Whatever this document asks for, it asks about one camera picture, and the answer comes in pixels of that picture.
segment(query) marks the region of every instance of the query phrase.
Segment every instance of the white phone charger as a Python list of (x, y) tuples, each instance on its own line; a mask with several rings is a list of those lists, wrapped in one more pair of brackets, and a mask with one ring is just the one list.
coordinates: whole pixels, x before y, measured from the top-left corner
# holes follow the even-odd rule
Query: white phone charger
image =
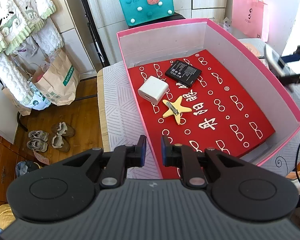
[(157, 105), (168, 89), (169, 85), (166, 82), (154, 76), (150, 76), (138, 89), (138, 94), (152, 104)]

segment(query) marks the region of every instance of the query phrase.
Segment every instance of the yellow star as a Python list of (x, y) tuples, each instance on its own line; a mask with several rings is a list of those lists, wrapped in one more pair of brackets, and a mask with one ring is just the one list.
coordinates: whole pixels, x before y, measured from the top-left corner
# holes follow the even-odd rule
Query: yellow star
[(176, 119), (176, 122), (177, 124), (179, 125), (180, 124), (180, 115), (181, 113), (188, 113), (188, 112), (192, 112), (192, 109), (189, 108), (189, 107), (184, 107), (184, 106), (181, 106), (181, 101), (182, 101), (182, 96), (179, 96), (178, 99), (172, 103), (172, 102), (169, 102), (168, 100), (162, 100), (162, 102), (166, 105), (167, 103), (170, 103), (173, 105), (174, 108), (176, 108), (179, 112), (179, 114), (174, 114), (173, 111), (169, 108), (169, 110), (167, 112), (165, 112), (162, 117), (163, 118), (166, 118), (170, 115), (174, 115), (175, 119)]

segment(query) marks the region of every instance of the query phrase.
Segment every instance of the metal pin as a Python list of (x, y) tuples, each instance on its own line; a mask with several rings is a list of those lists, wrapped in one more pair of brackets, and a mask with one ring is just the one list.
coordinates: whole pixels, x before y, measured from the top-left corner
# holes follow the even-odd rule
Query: metal pin
[(105, 186), (113, 186), (115, 184), (117, 184), (117, 179), (115, 178), (112, 178), (112, 177), (107, 177), (107, 178), (104, 178), (101, 183)]
[(170, 102), (167, 103), (167, 107), (169, 107), (169, 109), (170, 109), (175, 115), (178, 115), (178, 114), (179, 114), (178, 110), (177, 110)]
[(206, 181), (203, 178), (194, 177), (189, 179), (189, 183), (193, 186), (202, 186), (206, 183)]

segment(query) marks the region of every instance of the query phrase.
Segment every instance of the hardwood floor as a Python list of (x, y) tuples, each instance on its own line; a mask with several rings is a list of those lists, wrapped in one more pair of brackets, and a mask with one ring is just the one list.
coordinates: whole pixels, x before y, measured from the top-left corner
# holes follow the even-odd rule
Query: hardwood floor
[[(97, 79), (90, 79), (79, 83), (76, 96), (78, 98), (96, 93)], [(21, 122), (29, 131), (44, 130), (49, 133), (48, 150), (40, 154), (47, 157), (50, 164), (93, 147), (102, 147), (98, 98), (96, 97), (74, 101), (68, 106), (51, 104), (42, 111), (32, 110), (29, 116), (21, 117)], [(51, 133), (51, 126), (59, 122), (66, 122), (75, 129), (75, 135), (66, 138), (70, 144), (70, 150), (67, 153), (58, 151), (50, 145), (54, 136)], [(28, 133), (18, 127), (14, 144), (24, 151), (31, 152), (26, 147), (28, 141)]]

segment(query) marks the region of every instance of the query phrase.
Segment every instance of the red mat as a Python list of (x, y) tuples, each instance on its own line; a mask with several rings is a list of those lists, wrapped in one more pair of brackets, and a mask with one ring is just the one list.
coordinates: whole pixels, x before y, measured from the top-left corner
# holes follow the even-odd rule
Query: red mat
[[(164, 75), (177, 59), (202, 70), (191, 88), (185, 88)], [(173, 144), (186, 144), (197, 151), (214, 147), (241, 157), (275, 132), (247, 91), (207, 50), (186, 58), (129, 68), (128, 71), (164, 179), (178, 178), (178, 174), (176, 168), (162, 165), (163, 134)], [(174, 102), (183, 96), (181, 105), (192, 109), (190, 113), (183, 113), (180, 125), (177, 125), (174, 116), (162, 118), (168, 110), (162, 101), (153, 106), (138, 95), (138, 88), (149, 76), (166, 78), (169, 90), (163, 99)]]

